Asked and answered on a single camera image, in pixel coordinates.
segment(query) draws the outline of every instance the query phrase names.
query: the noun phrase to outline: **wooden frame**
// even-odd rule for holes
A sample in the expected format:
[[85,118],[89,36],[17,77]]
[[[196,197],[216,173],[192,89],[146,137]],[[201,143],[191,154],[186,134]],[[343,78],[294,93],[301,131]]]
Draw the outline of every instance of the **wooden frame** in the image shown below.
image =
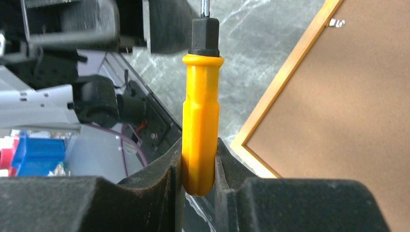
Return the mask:
[[326,0],[231,143],[232,150],[260,177],[276,178],[280,174],[261,160],[246,143],[342,2],[343,0]]

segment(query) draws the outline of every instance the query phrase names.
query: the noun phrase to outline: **screwdriver shaft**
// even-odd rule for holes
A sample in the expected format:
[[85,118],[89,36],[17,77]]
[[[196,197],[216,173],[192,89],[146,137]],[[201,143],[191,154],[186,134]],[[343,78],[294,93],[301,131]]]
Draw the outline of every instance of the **screwdriver shaft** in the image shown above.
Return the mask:
[[209,17],[210,15],[210,0],[201,0],[201,17]]

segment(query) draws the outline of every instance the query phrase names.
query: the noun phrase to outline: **wire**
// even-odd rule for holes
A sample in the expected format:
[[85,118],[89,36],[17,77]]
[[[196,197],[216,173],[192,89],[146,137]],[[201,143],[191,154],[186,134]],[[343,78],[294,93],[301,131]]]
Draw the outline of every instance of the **wire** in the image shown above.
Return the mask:
[[[125,125],[123,124],[121,126],[121,134],[124,134],[124,130],[125,130]],[[122,140],[122,137],[119,138],[119,144],[120,144],[120,149],[121,149],[122,163],[124,164],[125,176],[128,177],[127,162],[125,161],[124,140]]]
[[[144,153],[142,152],[141,148],[134,142],[134,140],[132,140],[131,138],[129,138],[129,137],[125,136],[124,134],[122,134],[123,131],[121,131],[121,133],[118,133],[115,130],[103,128],[103,127],[100,127],[100,126],[97,126],[97,125],[94,125],[94,124],[87,124],[87,126],[118,136],[120,138],[120,143],[123,143],[123,141],[129,143],[137,151],[139,157],[142,160],[143,167],[146,167],[148,165],[146,157],[145,157]],[[127,165],[126,165],[126,162],[125,162],[125,154],[123,155],[123,162],[124,162],[124,169],[126,171],[126,175],[128,176]]]

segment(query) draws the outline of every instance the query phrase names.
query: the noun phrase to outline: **yellow screwdriver handle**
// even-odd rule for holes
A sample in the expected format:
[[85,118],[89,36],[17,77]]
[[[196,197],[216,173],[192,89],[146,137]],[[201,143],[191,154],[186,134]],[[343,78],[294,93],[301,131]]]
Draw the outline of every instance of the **yellow screwdriver handle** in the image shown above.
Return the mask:
[[215,182],[219,70],[222,57],[187,54],[187,95],[182,116],[182,180],[189,195],[204,196]]

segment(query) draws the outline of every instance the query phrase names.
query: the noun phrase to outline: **red object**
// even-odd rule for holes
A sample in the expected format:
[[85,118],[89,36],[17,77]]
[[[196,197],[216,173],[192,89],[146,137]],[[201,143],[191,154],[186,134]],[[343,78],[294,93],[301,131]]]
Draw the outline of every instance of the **red object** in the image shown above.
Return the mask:
[[140,136],[140,130],[142,130],[147,124],[148,124],[148,121],[145,120],[145,122],[143,121],[143,122],[141,123],[141,125],[138,127],[138,129],[137,129],[137,131],[136,131],[138,136]]
[[11,148],[2,149],[0,155],[0,169],[8,169],[12,163],[14,152]]
[[9,176],[15,176],[17,169],[11,167],[11,163],[15,154],[15,150],[18,146],[18,139],[14,139],[11,148],[5,148],[0,153],[0,169],[9,170]]

